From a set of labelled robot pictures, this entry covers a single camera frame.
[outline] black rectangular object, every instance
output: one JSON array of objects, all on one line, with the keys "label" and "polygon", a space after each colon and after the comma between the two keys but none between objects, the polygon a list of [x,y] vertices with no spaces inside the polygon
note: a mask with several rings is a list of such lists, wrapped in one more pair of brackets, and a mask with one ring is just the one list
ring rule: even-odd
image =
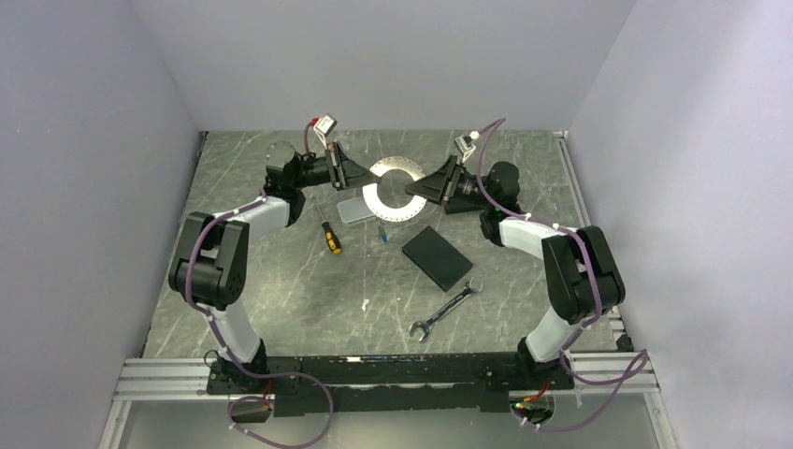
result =
[{"label": "black rectangular object", "polygon": [[444,292],[473,268],[471,261],[429,226],[406,243],[402,253]]}]

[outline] marble surface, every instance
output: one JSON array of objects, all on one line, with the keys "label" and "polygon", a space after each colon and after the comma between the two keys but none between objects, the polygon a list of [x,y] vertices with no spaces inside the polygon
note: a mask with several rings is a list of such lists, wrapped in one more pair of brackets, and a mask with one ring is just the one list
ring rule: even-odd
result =
[{"label": "marble surface", "polygon": [[[456,152],[454,130],[337,131],[351,158],[370,167],[388,155],[402,155],[426,173]],[[265,180],[268,150],[290,142],[302,149],[297,131],[210,133],[198,163],[185,212],[229,210],[257,195]],[[312,148],[318,151],[314,140]],[[476,168],[478,153],[467,166]],[[485,168],[496,160],[521,170],[519,202],[524,210],[567,225],[580,225],[570,178],[551,132],[503,131],[494,135]],[[386,204],[402,206],[403,173],[386,174],[378,187]],[[478,212],[445,215],[427,204],[408,222],[386,224],[390,240],[379,238],[376,222],[344,225],[337,203],[360,196],[360,189],[337,192],[330,185],[308,188],[341,240],[343,253],[331,254],[320,232],[317,210],[307,202],[292,226],[252,242],[248,280],[242,298],[255,331],[270,355],[361,355],[513,351],[549,307],[541,261],[498,248],[482,237]],[[401,247],[432,226],[474,264],[469,275],[484,291],[469,298],[435,325],[425,343],[408,328],[459,293],[465,280],[444,294],[402,254]],[[201,316],[164,283],[144,356],[196,357],[215,348]],[[615,349],[607,320],[573,348]]]}]

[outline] metal frame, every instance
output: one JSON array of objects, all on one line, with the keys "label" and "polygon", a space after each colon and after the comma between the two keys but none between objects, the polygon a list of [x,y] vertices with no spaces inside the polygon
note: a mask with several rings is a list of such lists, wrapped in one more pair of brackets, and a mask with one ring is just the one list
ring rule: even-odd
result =
[{"label": "metal frame", "polygon": [[[582,225],[589,225],[589,216],[575,178],[568,154],[564,133],[555,133],[559,155],[570,179],[570,190]],[[614,307],[606,314],[614,339],[626,333],[622,315]],[[570,363],[576,372],[587,379],[606,380],[621,375],[636,353],[597,352],[572,353]],[[100,449],[118,449],[133,401],[228,401],[239,398],[231,395],[209,395],[206,391],[210,369],[200,358],[146,359],[130,358],[124,361],[121,375],[113,395],[112,406],[99,443]],[[370,384],[335,385],[350,388],[369,388]],[[420,384],[391,384],[411,388]],[[571,390],[552,390],[554,395],[575,395],[581,404],[584,395],[607,395],[612,386],[593,386],[575,381]],[[511,391],[510,398],[535,394],[535,391]],[[620,394],[642,394],[647,412],[661,449],[677,449],[677,441],[660,396],[660,388],[652,362],[642,372],[625,381]]]}]

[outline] white ring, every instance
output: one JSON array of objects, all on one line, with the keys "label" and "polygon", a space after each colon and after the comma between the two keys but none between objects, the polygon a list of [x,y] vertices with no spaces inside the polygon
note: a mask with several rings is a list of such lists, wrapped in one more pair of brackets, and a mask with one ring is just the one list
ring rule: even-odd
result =
[{"label": "white ring", "polygon": [[[425,176],[424,171],[418,164],[402,156],[383,157],[369,169],[376,176],[382,176],[391,170],[402,170],[411,175],[414,181],[418,181]],[[362,190],[364,192],[364,201],[366,201],[369,210],[386,222],[404,222],[409,220],[418,215],[426,204],[426,198],[413,196],[407,206],[399,209],[389,208],[377,196],[377,184],[367,184]]]}]

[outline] wrench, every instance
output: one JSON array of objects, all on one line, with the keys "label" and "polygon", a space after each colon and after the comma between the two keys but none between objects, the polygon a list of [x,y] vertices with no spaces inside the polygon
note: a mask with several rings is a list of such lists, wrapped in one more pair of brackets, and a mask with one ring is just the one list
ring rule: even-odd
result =
[{"label": "wrench", "polygon": [[432,314],[426,321],[417,321],[411,325],[411,337],[416,329],[422,329],[424,335],[421,336],[419,341],[426,341],[429,338],[429,332],[432,329],[432,326],[440,321],[440,318],[443,318],[446,313],[449,313],[455,307],[459,306],[461,302],[465,301],[466,298],[470,297],[471,295],[476,295],[480,293],[484,289],[484,283],[478,282],[477,284],[473,283],[473,280],[476,278],[471,278],[466,282],[466,288],[457,295],[453,297],[449,302],[443,305],[438,311]]}]

